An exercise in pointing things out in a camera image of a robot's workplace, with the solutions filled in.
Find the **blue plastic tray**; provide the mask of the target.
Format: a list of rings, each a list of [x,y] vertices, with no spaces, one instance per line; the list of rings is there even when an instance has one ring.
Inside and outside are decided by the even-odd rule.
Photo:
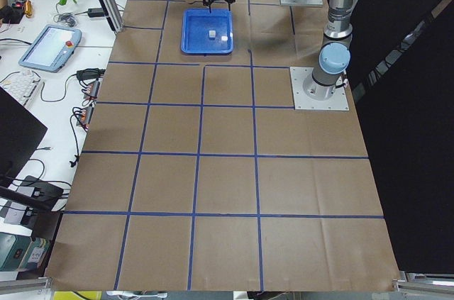
[[[209,38],[215,30],[216,37]],[[181,51],[188,55],[227,55],[233,52],[233,17],[228,9],[187,9],[182,17]]]

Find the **black power adapter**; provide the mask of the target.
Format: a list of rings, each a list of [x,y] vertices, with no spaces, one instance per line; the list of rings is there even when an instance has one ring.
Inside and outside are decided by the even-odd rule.
[[[99,18],[99,17],[104,17],[105,13],[102,8],[92,8],[92,9],[87,9],[87,15],[90,18]]]

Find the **teach pendant tablet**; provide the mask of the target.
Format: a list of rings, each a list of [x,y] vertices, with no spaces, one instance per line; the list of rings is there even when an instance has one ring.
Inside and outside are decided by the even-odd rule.
[[[31,69],[57,72],[69,60],[81,39],[80,29],[48,24],[18,64]]]

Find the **brown paper table cover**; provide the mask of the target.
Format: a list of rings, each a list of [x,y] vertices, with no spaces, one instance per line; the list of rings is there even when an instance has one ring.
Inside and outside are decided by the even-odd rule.
[[[399,276],[355,109],[298,111],[326,6],[238,0],[229,55],[185,55],[199,0],[128,0],[48,268],[56,290],[388,291]]]

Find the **white keyboard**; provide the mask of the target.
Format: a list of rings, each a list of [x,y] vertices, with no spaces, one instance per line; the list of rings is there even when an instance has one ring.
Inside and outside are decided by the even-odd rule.
[[[1,80],[1,88],[22,106],[29,107],[42,82],[32,71],[12,72]]]

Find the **black monitor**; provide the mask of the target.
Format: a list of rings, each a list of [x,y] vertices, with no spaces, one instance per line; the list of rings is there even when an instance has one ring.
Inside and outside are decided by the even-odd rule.
[[[9,189],[48,128],[4,89],[1,90],[1,197],[40,211],[50,206]]]

